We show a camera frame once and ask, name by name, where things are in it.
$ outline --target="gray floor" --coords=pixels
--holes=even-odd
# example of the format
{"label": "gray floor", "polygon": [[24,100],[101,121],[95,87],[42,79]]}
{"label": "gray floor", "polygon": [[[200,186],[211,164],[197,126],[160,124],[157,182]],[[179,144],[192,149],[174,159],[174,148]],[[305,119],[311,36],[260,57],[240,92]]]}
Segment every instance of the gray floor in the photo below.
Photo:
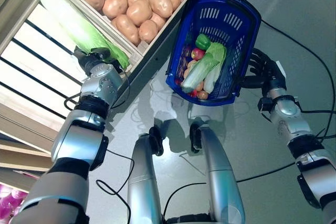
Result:
{"label": "gray floor", "polygon": [[[328,64],[335,77],[335,0],[249,0],[263,19],[286,31],[313,49]],[[168,39],[157,60],[132,85],[131,100],[111,117],[107,135],[109,149],[131,156],[138,135],[155,123],[165,134],[165,152],[154,158],[163,210],[170,193],[180,186],[204,182],[204,157],[192,155],[188,139],[190,124],[197,116],[208,121],[221,139],[237,179],[284,166],[293,161],[276,129],[264,120],[256,105],[260,91],[242,90],[232,105],[206,108],[182,100],[165,84]],[[330,109],[331,88],[325,70],[312,55],[262,25],[256,47],[280,60],[287,74],[288,92],[297,95],[304,109]],[[315,132],[325,127],[327,115],[305,115]],[[335,132],[335,119],[330,134]],[[325,141],[335,154],[335,139]],[[127,209],[116,196],[95,185],[103,179],[118,189],[128,175],[129,162],[111,154],[90,174],[88,214],[91,223],[126,223]],[[246,223],[321,223],[321,212],[308,205],[296,182],[295,167],[240,183]],[[121,191],[127,198],[127,188]],[[185,188],[172,199],[167,217],[208,211],[204,185]]]}

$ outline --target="green pepper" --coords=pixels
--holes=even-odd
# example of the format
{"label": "green pepper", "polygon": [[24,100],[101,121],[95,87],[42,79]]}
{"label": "green pepper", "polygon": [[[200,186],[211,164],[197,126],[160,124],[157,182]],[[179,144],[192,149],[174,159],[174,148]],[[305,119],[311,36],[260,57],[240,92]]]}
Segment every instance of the green pepper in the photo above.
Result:
{"label": "green pepper", "polygon": [[199,34],[195,42],[196,47],[202,50],[207,50],[210,44],[211,44],[211,41],[204,34]]}

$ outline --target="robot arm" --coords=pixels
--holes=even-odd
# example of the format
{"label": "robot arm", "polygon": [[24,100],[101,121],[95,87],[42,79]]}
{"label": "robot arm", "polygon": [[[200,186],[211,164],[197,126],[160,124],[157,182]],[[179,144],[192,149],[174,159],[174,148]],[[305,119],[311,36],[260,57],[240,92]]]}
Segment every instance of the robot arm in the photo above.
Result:
{"label": "robot arm", "polygon": [[286,94],[281,65],[258,49],[254,49],[250,64],[256,76],[246,77],[243,86],[262,88],[258,108],[270,113],[271,122],[295,158],[304,197],[311,206],[322,209],[323,223],[336,223],[336,161],[302,118],[294,97]]}
{"label": "robot arm", "polygon": [[60,129],[51,158],[52,168],[38,180],[12,224],[86,224],[88,173],[100,166],[108,146],[103,135],[109,109],[122,84],[117,71],[101,59],[104,48],[79,59],[89,78],[81,87],[75,109]]}

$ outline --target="blue basket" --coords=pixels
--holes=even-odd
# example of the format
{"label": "blue basket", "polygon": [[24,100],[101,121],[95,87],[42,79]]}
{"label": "blue basket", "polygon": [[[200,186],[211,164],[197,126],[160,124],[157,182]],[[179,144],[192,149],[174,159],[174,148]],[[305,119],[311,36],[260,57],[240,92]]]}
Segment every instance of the blue basket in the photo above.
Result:
{"label": "blue basket", "polygon": [[[166,83],[182,98],[199,105],[233,103],[239,95],[240,78],[246,73],[261,16],[246,0],[190,0],[186,7],[172,51]],[[180,83],[199,34],[227,48],[220,76],[207,100],[184,93]]]}

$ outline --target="black cable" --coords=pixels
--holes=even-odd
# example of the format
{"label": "black cable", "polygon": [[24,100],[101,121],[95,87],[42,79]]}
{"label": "black cable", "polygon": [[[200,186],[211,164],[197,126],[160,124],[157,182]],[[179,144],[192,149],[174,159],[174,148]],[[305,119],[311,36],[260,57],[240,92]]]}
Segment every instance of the black cable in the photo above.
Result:
{"label": "black cable", "polygon": [[268,118],[265,114],[261,113],[261,115],[263,116],[263,118],[265,118],[268,122],[272,122],[270,118]]}
{"label": "black cable", "polygon": [[[103,185],[105,185],[109,190],[111,190],[113,193],[111,193],[111,192],[109,192],[109,191],[107,191],[105,188],[103,188],[101,185],[100,185],[100,183],[102,183]],[[132,212],[131,212],[131,208],[130,208],[130,206],[127,204],[127,202],[115,191],[115,190],[113,190],[113,188],[112,187],[110,187],[106,182],[104,182],[104,181],[102,181],[102,180],[100,180],[100,179],[97,179],[96,180],[96,184],[97,184],[97,186],[100,188],[100,189],[102,189],[105,193],[107,193],[107,194],[109,194],[109,195],[117,195],[117,197],[125,204],[125,206],[127,207],[127,210],[128,210],[128,219],[127,219],[127,224],[130,224],[130,222],[131,222],[131,214],[132,214]]]}
{"label": "black cable", "polygon": [[276,173],[276,172],[278,172],[278,171],[280,171],[280,170],[286,169],[286,168],[288,168],[288,167],[290,167],[290,166],[292,166],[292,165],[294,165],[294,164],[295,164],[295,162],[290,163],[290,164],[288,164],[288,165],[285,165],[285,166],[283,166],[283,167],[280,167],[280,168],[278,168],[278,169],[271,170],[270,172],[266,172],[266,173],[262,173],[262,174],[259,174],[259,175],[253,176],[253,177],[249,177],[249,178],[244,178],[244,179],[241,179],[241,180],[237,180],[237,183],[245,182],[245,181],[252,180],[252,179],[255,179],[255,178],[264,177],[264,176],[266,176],[266,175],[269,175],[269,174],[272,174],[272,173]]}
{"label": "black cable", "polygon": [[301,110],[301,113],[305,114],[314,114],[314,113],[331,113],[331,114],[336,114],[336,111],[332,110]]}
{"label": "black cable", "polygon": [[169,201],[172,199],[172,197],[174,196],[174,194],[176,194],[179,190],[185,188],[185,187],[188,187],[188,186],[193,186],[193,185],[205,185],[206,183],[203,182],[203,183],[192,183],[192,184],[188,184],[188,185],[185,185],[185,186],[181,186],[180,188],[178,188],[177,190],[175,190],[172,194],[170,194],[168,200],[167,200],[167,203],[164,207],[164,211],[163,211],[163,217],[165,217],[166,215],[166,212],[167,212],[167,207],[168,207],[168,204],[169,204]]}
{"label": "black cable", "polygon": [[110,151],[110,150],[106,150],[106,151],[108,151],[108,152],[110,152],[110,153],[112,153],[112,154],[114,154],[114,155],[116,155],[116,156],[126,158],[126,159],[130,160],[131,163],[132,163],[132,167],[131,167],[130,173],[128,174],[128,177],[126,178],[124,184],[122,184],[122,186],[120,187],[120,189],[117,191],[117,193],[119,193],[119,192],[122,190],[122,188],[126,185],[127,181],[128,181],[128,180],[130,179],[130,177],[131,177],[131,174],[132,174],[133,169],[134,169],[134,159],[132,159],[132,158],[130,158],[130,157],[123,156],[123,155],[120,155],[120,154],[115,153],[115,152]]}
{"label": "black cable", "polygon": [[[118,198],[125,204],[125,206],[127,207],[128,213],[129,213],[129,214],[128,214],[128,220],[127,220],[127,224],[129,224],[130,221],[131,221],[131,214],[132,214],[132,211],[131,211],[130,206],[127,204],[127,202],[126,202],[126,201],[119,195],[119,192],[120,192],[120,191],[122,190],[122,188],[126,185],[127,181],[129,180],[129,178],[130,178],[130,176],[131,176],[131,174],[132,174],[132,172],[133,172],[133,169],[134,169],[134,159],[132,159],[132,158],[130,158],[130,157],[123,156],[123,155],[121,155],[121,154],[115,153],[115,152],[110,151],[110,150],[106,150],[106,151],[108,151],[108,152],[110,152],[110,153],[112,153],[112,154],[114,154],[114,155],[116,155],[116,156],[126,158],[126,159],[130,160],[131,163],[132,163],[132,167],[131,167],[130,173],[128,174],[127,179],[125,180],[125,182],[122,184],[122,186],[119,188],[118,191],[115,191],[115,190],[114,190],[112,187],[110,187],[105,181],[103,181],[103,180],[101,180],[101,179],[97,179],[97,180],[96,180],[96,184],[97,184],[97,186],[98,186],[101,190],[103,190],[105,193],[107,193],[107,194],[109,194],[109,195],[113,195],[113,196],[114,196],[114,195],[117,195],[117,197],[118,197]],[[103,186],[102,186],[101,184],[103,184],[104,186],[106,186],[110,191],[112,191],[112,193],[111,193],[110,191],[107,191],[105,188],[103,188]]]}
{"label": "black cable", "polygon": [[116,105],[116,106],[113,106],[112,108],[111,108],[111,110],[112,109],[115,109],[115,108],[117,108],[117,107],[119,107],[119,106],[121,106],[121,105],[123,105],[126,101],[127,101],[127,99],[130,97],[130,93],[131,93],[131,83],[130,83],[130,79],[128,78],[128,75],[126,74],[126,72],[125,72],[125,70],[123,70],[123,68],[122,67],[120,67],[120,69],[124,72],[124,74],[125,74],[125,76],[126,76],[126,79],[127,79],[127,84],[128,84],[128,94],[127,94],[127,97],[125,98],[125,100],[123,101],[123,102],[121,102],[120,104],[118,104],[118,105]]}
{"label": "black cable", "polygon": [[78,96],[80,96],[80,92],[78,93],[78,94],[74,94],[73,96],[71,96],[71,97],[68,97],[67,99],[65,99],[64,100],[64,107],[66,107],[68,110],[72,110],[72,108],[70,108],[69,106],[68,106],[68,101],[70,101],[70,100],[72,100],[73,98],[76,98],[76,97],[78,97]]}
{"label": "black cable", "polygon": [[[271,25],[270,23],[264,21],[263,19],[261,20],[264,24],[266,24],[267,26],[269,26],[270,28],[274,29],[275,31],[281,33],[282,35],[284,35],[285,37],[289,38],[290,40],[292,40],[293,42],[295,42],[296,44],[298,44],[299,46],[301,46],[302,48],[304,48],[305,50],[307,50],[308,52],[310,52],[312,55],[314,55],[320,62],[321,64],[324,66],[325,70],[327,71],[328,73],[328,76],[329,76],[329,79],[330,79],[330,82],[331,82],[331,88],[332,88],[332,107],[331,107],[331,111],[334,111],[335,109],[335,97],[336,97],[336,94],[335,94],[335,85],[334,85],[334,81],[332,79],[332,75],[330,73],[330,70],[328,68],[328,66],[326,65],[326,63],[324,63],[324,61],[316,54],[314,53],[311,49],[309,49],[308,47],[306,47],[305,45],[303,45],[302,43],[300,43],[299,41],[297,41],[296,39],[294,39],[293,37],[289,36],[288,34],[284,33],[283,31],[279,30],[278,28],[274,27],[273,25]],[[330,115],[329,115],[329,119],[328,119],[328,124],[327,124],[327,128],[325,130],[325,133],[324,133],[324,136],[321,137],[321,143],[323,142],[323,140],[327,137],[327,133],[329,131],[329,127],[330,127],[330,123],[331,123],[331,119],[332,119],[332,115],[333,113],[330,112]]]}

